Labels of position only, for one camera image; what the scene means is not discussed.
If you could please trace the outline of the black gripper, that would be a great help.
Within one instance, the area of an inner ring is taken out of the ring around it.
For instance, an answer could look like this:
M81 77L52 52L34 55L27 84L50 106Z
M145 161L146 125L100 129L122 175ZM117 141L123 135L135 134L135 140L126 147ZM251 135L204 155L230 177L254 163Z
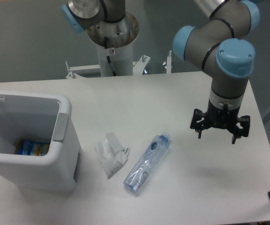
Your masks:
M203 130L209 128L227 129L232 131L232 144L237 139L248 137L250 130L250 116L245 115L238 117L239 109L222 109L215 107L210 101L208 102L207 112L204 113L199 109L194 109L190 129L198 133L198 139L201 139Z

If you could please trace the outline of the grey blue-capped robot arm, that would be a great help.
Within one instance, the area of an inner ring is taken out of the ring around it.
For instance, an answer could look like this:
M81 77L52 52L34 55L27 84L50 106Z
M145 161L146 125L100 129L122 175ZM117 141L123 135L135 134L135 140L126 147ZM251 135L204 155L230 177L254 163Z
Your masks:
M243 39L260 21L258 7L248 0L198 0L209 22L198 29L182 27L172 43L173 52L212 79L206 112L195 109L191 129L226 129L235 141L247 137L250 116L239 116L255 49ZM137 19L123 0L69 0L62 13L77 33L86 31L99 50L102 76L133 75L132 44L139 33Z

